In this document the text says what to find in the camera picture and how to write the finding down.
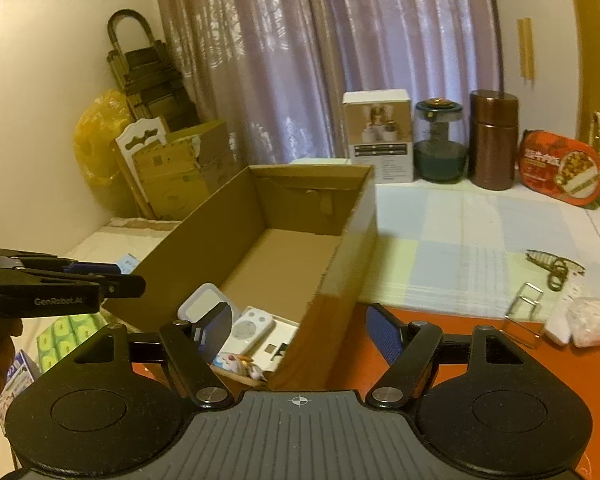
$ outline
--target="gray ribbed surface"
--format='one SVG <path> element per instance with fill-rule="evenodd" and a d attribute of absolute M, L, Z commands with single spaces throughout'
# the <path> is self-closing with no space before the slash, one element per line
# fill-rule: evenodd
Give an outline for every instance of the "gray ribbed surface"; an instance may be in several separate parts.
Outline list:
<path fill-rule="evenodd" d="M 308 402 L 302 406 L 293 400 Z M 30 473 L 26 480 L 42 480 Z M 403 417 L 352 392 L 247 392 L 194 418 L 167 453 L 120 480 L 474 480 L 429 453 Z M 555 480 L 576 479 L 573 474 Z"/>

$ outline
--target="yellow plastic bag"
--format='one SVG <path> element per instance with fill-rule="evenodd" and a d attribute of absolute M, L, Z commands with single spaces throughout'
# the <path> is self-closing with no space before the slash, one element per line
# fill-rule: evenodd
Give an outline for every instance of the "yellow plastic bag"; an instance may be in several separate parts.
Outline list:
<path fill-rule="evenodd" d="M 91 186 L 109 187 L 120 173 L 110 143 L 133 121 L 124 94 L 107 90 L 80 117 L 74 133 L 75 160 Z"/>

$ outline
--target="white wall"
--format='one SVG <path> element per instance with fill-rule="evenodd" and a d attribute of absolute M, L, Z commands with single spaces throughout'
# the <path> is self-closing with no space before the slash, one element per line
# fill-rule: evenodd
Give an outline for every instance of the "white wall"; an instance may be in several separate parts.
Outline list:
<path fill-rule="evenodd" d="M 497 0 L 506 91 L 520 99 L 520 129 L 542 128 L 576 137 L 580 96 L 573 0 Z M 520 76 L 519 18 L 532 19 L 536 82 Z"/>
<path fill-rule="evenodd" d="M 72 139 L 85 108 L 115 88 L 106 23 L 125 7 L 162 37 L 155 0 L 0 0 L 0 247 L 64 253 L 109 220 Z M 126 50 L 144 46 L 131 20 L 120 37 Z"/>

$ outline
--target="glass jar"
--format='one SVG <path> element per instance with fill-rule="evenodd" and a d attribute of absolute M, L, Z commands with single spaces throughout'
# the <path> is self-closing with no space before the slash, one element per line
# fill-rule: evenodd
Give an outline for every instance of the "glass jar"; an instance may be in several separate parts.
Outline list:
<path fill-rule="evenodd" d="M 451 182 L 464 173 L 469 140 L 462 105 L 437 98 L 416 104 L 413 158 L 420 176 Z"/>

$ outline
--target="black circular disc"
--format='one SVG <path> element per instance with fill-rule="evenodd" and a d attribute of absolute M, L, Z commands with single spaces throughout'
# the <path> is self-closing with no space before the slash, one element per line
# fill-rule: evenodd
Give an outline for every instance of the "black circular disc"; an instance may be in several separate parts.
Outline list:
<path fill-rule="evenodd" d="M 56 381 L 42 376 L 27 388 L 5 422 L 19 458 L 58 476 L 103 476 L 167 447 L 180 427 L 179 398 L 127 367 L 66 368 Z"/>
<path fill-rule="evenodd" d="M 418 404 L 418 429 L 448 462 L 482 474 L 524 478 L 575 466 L 590 435 L 586 405 L 557 379 L 512 368 L 433 387 Z"/>

